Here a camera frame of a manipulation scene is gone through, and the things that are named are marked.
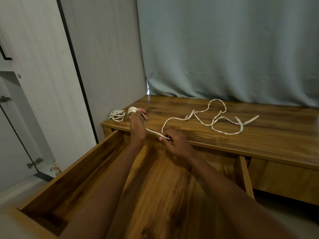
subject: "floor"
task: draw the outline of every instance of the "floor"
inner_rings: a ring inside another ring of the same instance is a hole
[[[0,238],[35,239],[33,233],[17,224],[7,212],[47,184],[35,176],[0,193]],[[279,221],[284,223],[300,238],[319,239],[319,226],[302,209],[286,205],[282,201],[256,196],[256,201],[263,205]]]

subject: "white door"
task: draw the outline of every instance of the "white door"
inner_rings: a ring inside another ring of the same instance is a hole
[[[0,192],[37,173],[31,159],[0,109]]]

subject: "gray curtain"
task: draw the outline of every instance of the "gray curtain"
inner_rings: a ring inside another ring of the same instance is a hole
[[[138,0],[151,94],[319,106],[319,0]]]

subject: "metal hinge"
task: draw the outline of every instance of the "metal hinge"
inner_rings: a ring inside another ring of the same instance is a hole
[[[1,102],[8,102],[9,100],[11,100],[10,97],[0,96],[0,103]]]
[[[42,158],[37,158],[34,163],[27,163],[26,165],[28,166],[29,169],[31,169],[34,165],[38,165],[42,161],[43,161]]]

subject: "person's right hand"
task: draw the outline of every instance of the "person's right hand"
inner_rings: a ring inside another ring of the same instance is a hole
[[[159,137],[159,140],[165,145],[170,153],[185,160],[189,160],[195,156],[193,147],[183,133],[173,129],[167,129],[162,134],[166,137],[171,137],[171,141]]]

